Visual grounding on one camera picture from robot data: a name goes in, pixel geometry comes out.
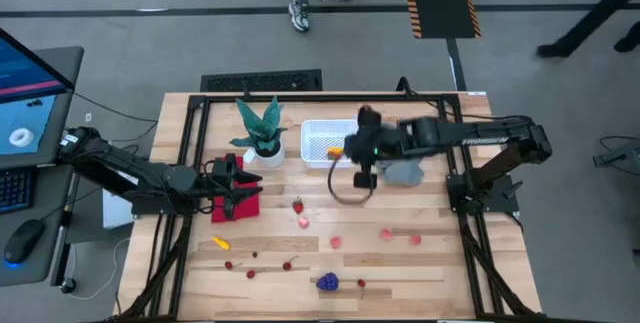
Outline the white box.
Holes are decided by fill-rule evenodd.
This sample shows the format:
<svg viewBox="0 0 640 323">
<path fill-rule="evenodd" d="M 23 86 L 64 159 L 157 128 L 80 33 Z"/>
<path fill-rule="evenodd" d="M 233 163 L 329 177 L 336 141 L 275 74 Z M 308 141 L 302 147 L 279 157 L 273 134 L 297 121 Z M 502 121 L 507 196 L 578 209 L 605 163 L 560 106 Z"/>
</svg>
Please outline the white box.
<svg viewBox="0 0 640 323">
<path fill-rule="evenodd" d="M 111 192 L 102 190 L 102 226 L 114 229 L 134 221 L 132 204 Z"/>
</svg>

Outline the black backlit keyboard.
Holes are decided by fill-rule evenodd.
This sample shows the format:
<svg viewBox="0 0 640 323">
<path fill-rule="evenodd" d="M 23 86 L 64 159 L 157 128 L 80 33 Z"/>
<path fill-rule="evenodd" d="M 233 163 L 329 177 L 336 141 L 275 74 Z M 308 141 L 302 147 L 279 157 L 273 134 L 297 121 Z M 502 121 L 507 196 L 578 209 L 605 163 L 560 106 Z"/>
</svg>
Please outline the black backlit keyboard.
<svg viewBox="0 0 640 323">
<path fill-rule="evenodd" d="M 28 209 L 33 205 L 35 168 L 0 171 L 0 214 Z"/>
</svg>

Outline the purple grape bunch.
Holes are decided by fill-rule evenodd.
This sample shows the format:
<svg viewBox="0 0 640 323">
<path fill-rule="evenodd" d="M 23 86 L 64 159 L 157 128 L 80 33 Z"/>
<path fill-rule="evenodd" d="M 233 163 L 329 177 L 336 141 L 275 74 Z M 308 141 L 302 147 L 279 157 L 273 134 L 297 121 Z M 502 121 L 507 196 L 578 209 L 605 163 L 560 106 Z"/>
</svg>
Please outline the purple grape bunch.
<svg viewBox="0 0 640 323">
<path fill-rule="evenodd" d="M 337 291 L 339 288 L 339 278 L 335 273 L 324 274 L 317 280 L 316 288 L 320 291 Z"/>
</svg>

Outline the black floor vent grille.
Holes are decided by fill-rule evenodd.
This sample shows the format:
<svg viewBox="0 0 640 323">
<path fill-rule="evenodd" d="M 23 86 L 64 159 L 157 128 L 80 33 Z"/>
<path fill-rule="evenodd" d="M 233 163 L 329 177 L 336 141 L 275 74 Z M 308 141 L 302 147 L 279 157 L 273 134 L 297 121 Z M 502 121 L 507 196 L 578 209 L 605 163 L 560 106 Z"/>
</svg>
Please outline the black floor vent grille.
<svg viewBox="0 0 640 323">
<path fill-rule="evenodd" d="M 202 75 L 200 83 L 201 92 L 322 90 L 320 69 Z"/>
</svg>

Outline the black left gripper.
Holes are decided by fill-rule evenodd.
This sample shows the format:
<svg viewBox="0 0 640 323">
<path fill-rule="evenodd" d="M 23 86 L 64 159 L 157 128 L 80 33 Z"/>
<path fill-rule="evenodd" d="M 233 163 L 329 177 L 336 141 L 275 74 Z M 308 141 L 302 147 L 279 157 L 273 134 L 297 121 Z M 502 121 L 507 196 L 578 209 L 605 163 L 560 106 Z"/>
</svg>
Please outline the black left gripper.
<svg viewBox="0 0 640 323">
<path fill-rule="evenodd" d="M 262 176 L 237 169 L 236 156 L 233 153 L 226 154 L 205 163 L 205 173 L 209 183 L 215 188 L 216 196 L 213 200 L 213 211 L 220 211 L 222 220 L 234 220 L 237 203 L 259 194 L 262 187 L 237 187 L 239 184 L 259 182 Z"/>
</svg>

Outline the white perforated plastic basket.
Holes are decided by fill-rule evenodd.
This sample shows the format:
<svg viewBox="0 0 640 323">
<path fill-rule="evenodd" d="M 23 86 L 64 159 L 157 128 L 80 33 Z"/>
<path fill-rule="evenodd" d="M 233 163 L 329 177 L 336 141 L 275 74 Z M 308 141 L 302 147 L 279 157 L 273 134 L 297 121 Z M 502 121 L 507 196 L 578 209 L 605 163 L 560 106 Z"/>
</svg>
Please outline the white perforated plastic basket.
<svg viewBox="0 0 640 323">
<path fill-rule="evenodd" d="M 331 148 L 342 150 L 345 138 L 358 129 L 353 119 L 307 120 L 301 125 L 301 158 L 309 169 L 328 169 L 333 163 Z"/>
</svg>

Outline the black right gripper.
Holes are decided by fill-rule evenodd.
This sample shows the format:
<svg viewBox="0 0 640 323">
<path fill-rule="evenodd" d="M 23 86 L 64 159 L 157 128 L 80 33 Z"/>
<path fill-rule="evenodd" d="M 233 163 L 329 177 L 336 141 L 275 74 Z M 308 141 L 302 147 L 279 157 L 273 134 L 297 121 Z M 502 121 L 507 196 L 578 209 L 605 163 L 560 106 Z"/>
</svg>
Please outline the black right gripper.
<svg viewBox="0 0 640 323">
<path fill-rule="evenodd" d="M 397 127 L 383 125 L 381 114 L 367 105 L 359 109 L 357 121 L 357 133 L 344 139 L 344 155 L 361 166 L 354 176 L 354 186 L 375 189 L 377 179 L 371 167 L 379 160 L 401 157 L 401 134 Z"/>
</svg>

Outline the black computer mouse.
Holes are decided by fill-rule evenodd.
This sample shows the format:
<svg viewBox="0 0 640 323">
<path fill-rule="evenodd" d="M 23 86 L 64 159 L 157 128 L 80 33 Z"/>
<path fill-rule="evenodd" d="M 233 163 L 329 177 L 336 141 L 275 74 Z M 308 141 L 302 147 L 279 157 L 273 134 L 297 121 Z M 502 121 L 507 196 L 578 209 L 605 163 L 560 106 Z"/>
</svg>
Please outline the black computer mouse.
<svg viewBox="0 0 640 323">
<path fill-rule="evenodd" d="M 41 238 L 45 227 L 46 224 L 40 219 L 30 219 L 20 225 L 4 247 L 4 260 L 12 265 L 24 262 Z"/>
</svg>

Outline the grey crumpled cloth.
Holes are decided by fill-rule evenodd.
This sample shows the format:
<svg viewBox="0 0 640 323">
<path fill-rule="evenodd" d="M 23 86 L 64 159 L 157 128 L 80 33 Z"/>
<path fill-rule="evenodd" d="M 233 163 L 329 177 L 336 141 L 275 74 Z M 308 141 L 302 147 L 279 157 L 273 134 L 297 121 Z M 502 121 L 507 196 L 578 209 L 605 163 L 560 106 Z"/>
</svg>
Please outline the grey crumpled cloth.
<svg viewBox="0 0 640 323">
<path fill-rule="evenodd" d="M 386 184 L 403 187 L 418 186 L 424 177 L 424 171 L 420 168 L 421 160 L 384 160 L 376 163 L 379 174 Z"/>
</svg>

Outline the computer monitor with blue screen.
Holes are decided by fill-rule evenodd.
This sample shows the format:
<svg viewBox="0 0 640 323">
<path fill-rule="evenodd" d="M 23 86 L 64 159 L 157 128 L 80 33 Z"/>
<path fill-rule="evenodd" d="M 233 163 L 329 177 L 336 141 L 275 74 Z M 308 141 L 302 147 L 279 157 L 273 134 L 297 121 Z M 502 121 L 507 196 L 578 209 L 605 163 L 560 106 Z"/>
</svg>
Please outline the computer monitor with blue screen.
<svg viewBox="0 0 640 323">
<path fill-rule="evenodd" d="M 72 91 L 70 80 L 0 28 L 0 103 Z"/>
</svg>

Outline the snake plant in white pot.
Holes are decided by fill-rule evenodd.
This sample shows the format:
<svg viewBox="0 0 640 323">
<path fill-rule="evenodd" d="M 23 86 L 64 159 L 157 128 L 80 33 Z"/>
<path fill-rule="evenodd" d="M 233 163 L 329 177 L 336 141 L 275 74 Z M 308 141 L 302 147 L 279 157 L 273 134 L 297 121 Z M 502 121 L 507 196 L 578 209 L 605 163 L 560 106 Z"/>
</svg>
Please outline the snake plant in white pot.
<svg viewBox="0 0 640 323">
<path fill-rule="evenodd" d="M 233 138 L 229 143 L 234 147 L 247 148 L 252 151 L 252 155 L 245 160 L 246 163 L 257 159 L 262 166 L 267 168 L 281 165 L 285 157 L 281 135 L 286 131 L 286 128 L 280 126 L 283 106 L 278 102 L 278 97 L 272 97 L 262 116 L 258 116 L 241 99 L 236 98 L 235 103 L 248 136 Z"/>
</svg>

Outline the red folded cloth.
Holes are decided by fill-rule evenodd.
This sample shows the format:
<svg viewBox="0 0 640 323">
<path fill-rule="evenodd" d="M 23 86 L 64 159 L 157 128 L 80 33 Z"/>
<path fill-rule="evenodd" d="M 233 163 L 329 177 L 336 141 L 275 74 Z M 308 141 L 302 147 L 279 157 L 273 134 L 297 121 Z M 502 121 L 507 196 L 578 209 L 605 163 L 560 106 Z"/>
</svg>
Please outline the red folded cloth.
<svg viewBox="0 0 640 323">
<path fill-rule="evenodd" d="M 236 187 L 238 188 L 259 188 L 259 184 L 257 182 L 251 183 L 236 183 Z M 217 196 L 213 200 L 214 209 L 211 213 L 211 223 L 224 223 L 230 222 L 230 219 L 227 219 L 224 210 L 223 210 L 224 198 L 221 196 Z M 233 221 L 256 217 L 259 215 L 259 195 L 255 194 L 249 198 L 243 200 L 239 206 L 234 210 L 234 218 Z"/>
</svg>

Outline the black metal table frame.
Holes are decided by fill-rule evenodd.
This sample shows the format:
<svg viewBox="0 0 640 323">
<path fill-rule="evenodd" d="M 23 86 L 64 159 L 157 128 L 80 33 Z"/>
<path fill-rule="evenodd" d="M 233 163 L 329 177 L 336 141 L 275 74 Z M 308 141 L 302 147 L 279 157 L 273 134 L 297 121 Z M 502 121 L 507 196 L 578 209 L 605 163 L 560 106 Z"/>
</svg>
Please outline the black metal table frame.
<svg viewBox="0 0 640 323">
<path fill-rule="evenodd" d="M 498 153 L 495 146 L 467 154 L 439 155 L 423 161 L 422 183 L 414 188 L 380 185 L 364 205 L 346 205 L 354 194 L 351 169 L 329 173 L 309 169 L 300 156 L 301 125 L 307 120 L 352 119 L 369 105 L 387 122 L 430 116 L 434 109 L 398 93 L 284 93 L 281 123 L 285 158 L 263 177 L 257 217 L 215 225 L 197 215 L 191 227 L 178 308 L 181 320 L 374 320 L 465 319 L 475 314 L 457 216 L 449 208 L 445 179 L 452 168 L 481 166 Z M 300 197 L 304 210 L 292 203 Z M 298 220 L 309 226 L 302 229 Z M 392 238 L 380 239 L 389 229 Z M 410 244 L 420 235 L 418 246 Z M 212 237 L 230 244 L 225 251 Z M 329 240 L 341 238 L 332 249 Z M 252 252 L 258 252 L 253 258 Z M 285 261 L 298 255 L 292 269 Z M 224 263 L 241 266 L 232 270 Z M 265 268 L 253 279 L 249 269 Z M 327 273 L 339 278 L 337 291 L 320 291 Z M 366 281 L 360 298 L 359 279 Z"/>
</svg>

